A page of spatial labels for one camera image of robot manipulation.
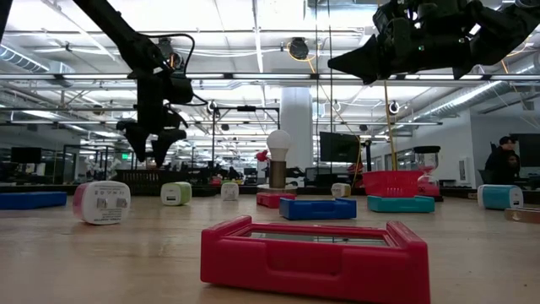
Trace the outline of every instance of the red block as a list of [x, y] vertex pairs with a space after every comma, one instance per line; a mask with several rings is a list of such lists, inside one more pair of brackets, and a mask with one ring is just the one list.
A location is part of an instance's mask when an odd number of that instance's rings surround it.
[[253, 224], [244, 215], [202, 231], [201, 280], [347, 301], [430, 302], [427, 245], [400, 222], [384, 230]]
[[296, 195], [290, 193], [257, 193], [256, 203], [271, 209], [277, 209], [281, 198], [295, 199]]

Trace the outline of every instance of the red basket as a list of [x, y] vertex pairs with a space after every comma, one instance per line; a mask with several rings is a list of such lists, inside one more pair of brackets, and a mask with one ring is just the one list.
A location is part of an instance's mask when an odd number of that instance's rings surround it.
[[362, 174], [365, 192], [383, 198], [412, 198], [419, 193], [422, 171], [374, 171]]

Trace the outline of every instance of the wooden tabletop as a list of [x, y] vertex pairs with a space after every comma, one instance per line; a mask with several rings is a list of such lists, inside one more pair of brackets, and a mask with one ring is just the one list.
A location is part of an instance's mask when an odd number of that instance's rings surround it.
[[[470, 200], [447, 198], [434, 214], [377, 214], [358, 201], [356, 220], [301, 224], [400, 220], [428, 242], [432, 303], [540, 303], [540, 225], [506, 221]], [[133, 198], [128, 220], [110, 226], [84, 225], [71, 207], [0, 211], [0, 303], [334, 303], [202, 283], [201, 230], [240, 214], [286, 221], [249, 195], [182, 207]]]

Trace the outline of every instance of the blue tray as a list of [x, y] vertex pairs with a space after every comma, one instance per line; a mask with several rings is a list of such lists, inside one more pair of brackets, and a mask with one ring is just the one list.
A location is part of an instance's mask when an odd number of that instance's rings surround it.
[[281, 198], [279, 214], [287, 220], [353, 219], [356, 217], [356, 200], [336, 198], [335, 201], [313, 201]]
[[53, 206], [65, 206], [66, 193], [0, 193], [0, 209], [27, 210]]
[[435, 211], [435, 200], [423, 196], [414, 198], [368, 196], [368, 209], [375, 212], [429, 213]]

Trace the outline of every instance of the pillar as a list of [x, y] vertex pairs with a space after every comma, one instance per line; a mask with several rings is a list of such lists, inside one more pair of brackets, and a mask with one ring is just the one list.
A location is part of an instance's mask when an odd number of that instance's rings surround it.
[[287, 167], [302, 171], [313, 166], [313, 105], [310, 87], [281, 89], [280, 124], [292, 144], [287, 153]]

